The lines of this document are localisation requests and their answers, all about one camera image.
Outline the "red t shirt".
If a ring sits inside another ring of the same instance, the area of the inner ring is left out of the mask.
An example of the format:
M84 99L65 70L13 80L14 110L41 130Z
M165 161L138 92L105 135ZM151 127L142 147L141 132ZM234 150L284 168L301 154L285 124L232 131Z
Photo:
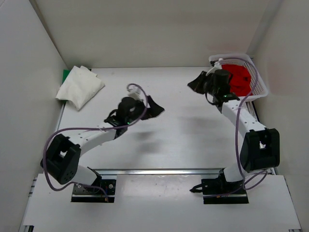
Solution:
M235 93L238 97L245 97L251 91L251 75L245 67L235 64L224 64L222 69L230 72L230 92Z

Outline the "green polo t shirt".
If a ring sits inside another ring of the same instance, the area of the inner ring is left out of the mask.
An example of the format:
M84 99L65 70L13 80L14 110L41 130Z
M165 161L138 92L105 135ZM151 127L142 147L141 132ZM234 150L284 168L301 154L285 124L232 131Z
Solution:
M62 83L65 82L66 78L68 77L70 73L70 70L63 70L63 74L62 74Z

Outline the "white t shirt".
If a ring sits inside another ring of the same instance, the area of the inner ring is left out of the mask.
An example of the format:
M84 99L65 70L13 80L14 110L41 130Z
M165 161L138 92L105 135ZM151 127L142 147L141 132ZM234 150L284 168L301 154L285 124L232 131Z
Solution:
M85 66L74 66L60 86L56 99L68 101L79 111L104 87L105 83L96 73Z

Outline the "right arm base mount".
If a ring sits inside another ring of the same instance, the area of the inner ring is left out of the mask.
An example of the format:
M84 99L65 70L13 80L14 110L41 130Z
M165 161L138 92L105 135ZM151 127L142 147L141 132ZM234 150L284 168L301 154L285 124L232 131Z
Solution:
M202 193L204 204L248 204L242 181L227 182L223 169L216 178L201 179L201 183L190 189L191 193Z

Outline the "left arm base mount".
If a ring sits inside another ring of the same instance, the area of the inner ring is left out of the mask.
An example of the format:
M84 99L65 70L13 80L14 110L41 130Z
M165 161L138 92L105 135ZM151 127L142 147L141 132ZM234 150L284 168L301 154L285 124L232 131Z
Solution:
M83 187L75 185L72 190L72 203L114 203L116 192L116 175L102 175L99 181L95 182L98 188Z

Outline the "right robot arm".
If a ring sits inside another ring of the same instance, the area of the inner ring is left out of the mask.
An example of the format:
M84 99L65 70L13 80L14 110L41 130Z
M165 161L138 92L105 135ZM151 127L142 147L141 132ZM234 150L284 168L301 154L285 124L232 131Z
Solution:
M205 97L212 96L209 103L235 126L235 135L243 138L242 146L235 145L236 163L219 172L216 179L207 185L222 193L230 192L234 186L245 188L246 178L253 172L266 173L267 169L280 163L280 134L256 121L243 108L244 99L231 91L233 75L222 66L223 59L212 62L212 68L202 72L188 87Z

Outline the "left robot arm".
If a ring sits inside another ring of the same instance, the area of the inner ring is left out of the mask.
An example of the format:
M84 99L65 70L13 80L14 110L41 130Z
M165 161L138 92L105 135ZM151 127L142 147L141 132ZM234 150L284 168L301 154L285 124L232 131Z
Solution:
M138 121L158 117L164 110L151 96L147 95L143 101L138 93L131 92L95 128L76 128L78 134L72 136L63 135L64 130L55 132L47 141L41 160L47 182L50 184L49 177L53 177L64 188L76 184L90 193L97 193L101 188L101 176L80 165L80 157L103 143L119 138Z

